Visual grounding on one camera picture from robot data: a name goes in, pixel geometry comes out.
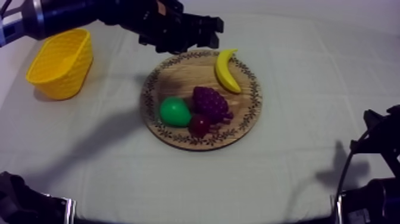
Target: plastic fruit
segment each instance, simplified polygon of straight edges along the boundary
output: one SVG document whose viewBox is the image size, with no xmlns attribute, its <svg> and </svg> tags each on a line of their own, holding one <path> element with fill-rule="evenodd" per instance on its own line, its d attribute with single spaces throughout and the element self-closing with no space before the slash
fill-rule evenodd
<svg viewBox="0 0 400 224">
<path fill-rule="evenodd" d="M 192 99 L 195 111 L 208 117 L 212 125 L 233 118 L 233 114 L 229 113 L 228 102 L 212 88 L 196 86 Z"/>
<path fill-rule="evenodd" d="M 227 49 L 220 52 L 217 62 L 215 64 L 215 72 L 217 73 L 218 80 L 227 90 L 234 93 L 241 93 L 242 89 L 237 81 L 233 78 L 228 69 L 228 62 L 237 49 Z"/>
<path fill-rule="evenodd" d="M 178 97 L 166 98 L 160 106 L 160 115 L 167 125 L 187 127 L 192 115 L 183 99 Z"/>
<path fill-rule="evenodd" d="M 189 123 L 189 132 L 192 136 L 203 138 L 210 131 L 211 122 L 208 117 L 196 114 Z"/>
</svg>

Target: floral border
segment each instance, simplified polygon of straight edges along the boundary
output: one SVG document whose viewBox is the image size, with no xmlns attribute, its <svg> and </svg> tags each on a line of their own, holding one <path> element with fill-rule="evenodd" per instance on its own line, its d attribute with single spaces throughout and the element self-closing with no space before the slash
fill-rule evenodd
<svg viewBox="0 0 400 224">
<path fill-rule="evenodd" d="M 242 122 L 239 124 L 239 128 L 235 129 L 228 129 L 222 133 L 215 133 L 210 138 L 196 138 L 190 134 L 182 135 L 174 134 L 173 132 L 169 131 L 167 127 L 161 122 L 159 117 L 155 114 L 156 108 L 154 103 L 154 97 L 152 92 L 155 89 L 155 84 L 158 82 L 158 76 L 161 73 L 161 70 L 167 69 L 170 66 L 180 63 L 182 60 L 188 60 L 191 58 L 200 58 L 200 57 L 209 57 L 209 56 L 218 56 L 219 52 L 217 51 L 194 51 L 188 52 L 186 54 L 181 54 L 176 57 L 173 57 L 163 63 L 160 64 L 153 72 L 149 75 L 148 79 L 146 80 L 143 91 L 142 97 L 144 100 L 145 106 L 145 116 L 151 122 L 160 136 L 169 138 L 174 142 L 178 143 L 188 143 L 190 145 L 210 145 L 214 146 L 214 144 L 218 142 L 223 142 L 227 138 L 234 137 L 237 133 L 244 132 L 251 124 L 253 119 L 257 118 L 257 109 L 261 107 L 261 93 L 259 92 L 260 86 L 257 82 L 257 78 L 255 75 L 250 71 L 250 69 L 237 58 L 232 57 L 229 62 L 235 63 L 235 66 L 240 68 L 242 73 L 247 75 L 250 80 L 250 99 L 251 99 L 251 106 L 248 107 L 248 112 L 244 115 Z"/>
</svg>

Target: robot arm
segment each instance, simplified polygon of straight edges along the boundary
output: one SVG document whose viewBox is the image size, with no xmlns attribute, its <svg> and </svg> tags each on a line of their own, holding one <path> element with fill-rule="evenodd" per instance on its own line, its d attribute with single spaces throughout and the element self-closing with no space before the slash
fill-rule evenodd
<svg viewBox="0 0 400 224">
<path fill-rule="evenodd" d="M 143 45 L 156 52 L 179 54 L 193 45 L 218 48 L 216 32 L 224 23 L 219 17 L 183 13 L 177 0 L 25 0 L 0 10 L 0 47 L 23 36 L 41 40 L 95 20 L 120 25 L 140 35 Z"/>
</svg>

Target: yellow banana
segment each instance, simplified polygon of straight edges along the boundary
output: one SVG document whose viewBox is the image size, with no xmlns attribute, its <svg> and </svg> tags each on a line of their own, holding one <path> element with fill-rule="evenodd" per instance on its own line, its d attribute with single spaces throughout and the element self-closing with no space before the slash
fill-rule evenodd
<svg viewBox="0 0 400 224">
<path fill-rule="evenodd" d="M 241 93 L 242 90 L 238 85 L 237 81 L 230 74 L 228 69 L 228 62 L 230 57 L 234 52 L 238 51 L 237 49 L 227 49 L 220 52 L 220 55 L 217 58 L 217 62 L 215 64 L 215 71 L 217 73 L 218 80 L 221 84 L 234 93 Z"/>
</svg>

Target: red fruit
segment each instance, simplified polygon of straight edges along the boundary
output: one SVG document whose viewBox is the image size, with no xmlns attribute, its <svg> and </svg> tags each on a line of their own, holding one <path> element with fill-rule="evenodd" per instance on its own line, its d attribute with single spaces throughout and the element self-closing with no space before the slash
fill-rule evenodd
<svg viewBox="0 0 400 224">
<path fill-rule="evenodd" d="M 197 138 L 203 138 L 210 131 L 211 122 L 203 115 L 196 114 L 189 123 L 189 132 Z"/>
</svg>

